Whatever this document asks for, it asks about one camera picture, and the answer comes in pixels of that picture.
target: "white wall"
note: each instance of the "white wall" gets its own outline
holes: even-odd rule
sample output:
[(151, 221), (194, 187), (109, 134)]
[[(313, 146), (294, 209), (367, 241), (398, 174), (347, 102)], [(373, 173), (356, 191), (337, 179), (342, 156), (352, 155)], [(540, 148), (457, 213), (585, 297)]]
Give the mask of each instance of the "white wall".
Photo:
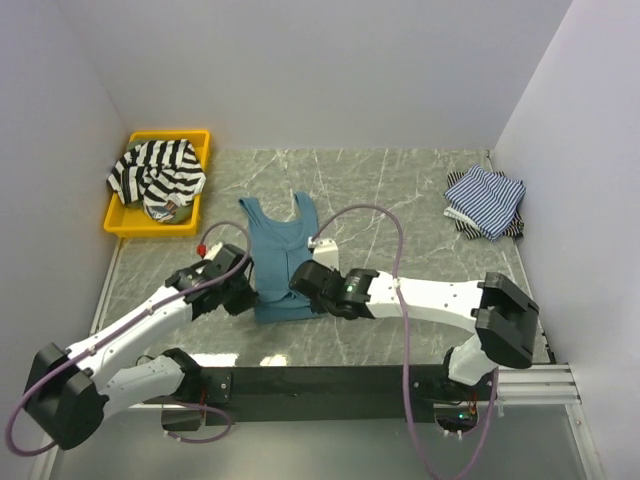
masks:
[(129, 130), (492, 148), (570, 0), (58, 0)]
[[(105, 178), (125, 131), (60, 9), (0, 3), (0, 425), (48, 342), (91, 325), (114, 239), (101, 229)], [(37, 447), (23, 416), (17, 439)], [(26, 478), (32, 460), (0, 444), (0, 476)]]
[(611, 479), (638, 478), (640, 3), (574, 0), (495, 163), (527, 185), (521, 253)]

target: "yellow plastic bin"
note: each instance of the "yellow plastic bin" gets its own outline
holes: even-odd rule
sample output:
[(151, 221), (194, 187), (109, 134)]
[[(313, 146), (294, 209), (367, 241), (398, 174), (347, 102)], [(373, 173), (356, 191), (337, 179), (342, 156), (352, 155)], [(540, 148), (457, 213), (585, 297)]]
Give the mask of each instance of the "yellow plastic bin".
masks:
[[(183, 138), (191, 142), (196, 151), (196, 158), (206, 172), (209, 158), (211, 157), (211, 134), (206, 130), (136, 132), (131, 135), (129, 141), (144, 139), (180, 140)], [(169, 225), (152, 220), (142, 209), (126, 208), (118, 198), (118, 195), (114, 193), (107, 209), (107, 216), (104, 219), (104, 229), (123, 238), (188, 237), (195, 235), (200, 221), (200, 197), (201, 194), (196, 195), (193, 201), (193, 212), (189, 219), (177, 225)]]

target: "striped shirt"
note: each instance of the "striped shirt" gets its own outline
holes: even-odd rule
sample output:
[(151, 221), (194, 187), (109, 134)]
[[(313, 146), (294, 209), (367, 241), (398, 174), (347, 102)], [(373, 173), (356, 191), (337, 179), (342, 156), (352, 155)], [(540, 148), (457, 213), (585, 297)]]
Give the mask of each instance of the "striped shirt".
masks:
[(525, 191), (521, 181), (474, 165), (445, 192), (445, 197), (453, 208), (471, 218), (485, 237), (494, 241), (509, 227)]
[(150, 140), (127, 151), (111, 170), (107, 183), (123, 204), (142, 201), (145, 211), (190, 205), (206, 177), (189, 140)]
[[(504, 172), (495, 172), (497, 175), (504, 177)], [(464, 172), (450, 172), (447, 175), (447, 186), (449, 188), (453, 187), (457, 182), (459, 182), (462, 177), (464, 177)], [(445, 216), (450, 216), (452, 218), (456, 218), (455, 215), (447, 215), (447, 210), (445, 210)], [(473, 222), (473, 225), (470, 225), (466, 220), (463, 220), (461, 217), (456, 218), (455, 220), (456, 230), (458, 232), (462, 232), (469, 240), (474, 240), (476, 238), (482, 238), (484, 235), (480, 230), (478, 230), (478, 226)], [(507, 229), (502, 233), (502, 235), (512, 238), (520, 238), (524, 235), (524, 220), (518, 212), (516, 208), (516, 213), (513, 216), (513, 220), (507, 227)]]

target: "blue striped shirt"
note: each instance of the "blue striped shirt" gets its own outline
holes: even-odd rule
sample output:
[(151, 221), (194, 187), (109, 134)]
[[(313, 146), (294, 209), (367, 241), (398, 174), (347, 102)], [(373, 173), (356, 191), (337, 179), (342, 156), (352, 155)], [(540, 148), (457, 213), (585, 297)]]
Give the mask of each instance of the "blue striped shirt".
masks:
[(525, 191), (522, 181), (474, 165), (444, 196), (493, 242), (509, 227)]

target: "tank top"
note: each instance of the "tank top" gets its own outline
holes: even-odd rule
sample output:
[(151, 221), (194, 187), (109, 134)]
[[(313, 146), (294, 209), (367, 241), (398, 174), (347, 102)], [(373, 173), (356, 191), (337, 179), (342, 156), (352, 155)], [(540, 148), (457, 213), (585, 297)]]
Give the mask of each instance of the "tank top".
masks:
[(255, 285), (259, 304), (257, 323), (275, 323), (318, 316), (311, 311), (307, 297), (289, 289), (289, 280), (312, 255), (309, 237), (318, 233), (318, 216), (311, 197), (294, 194), (299, 216), (291, 222), (267, 217), (255, 197), (241, 198), (240, 206), (249, 220), (251, 255), (255, 263)]

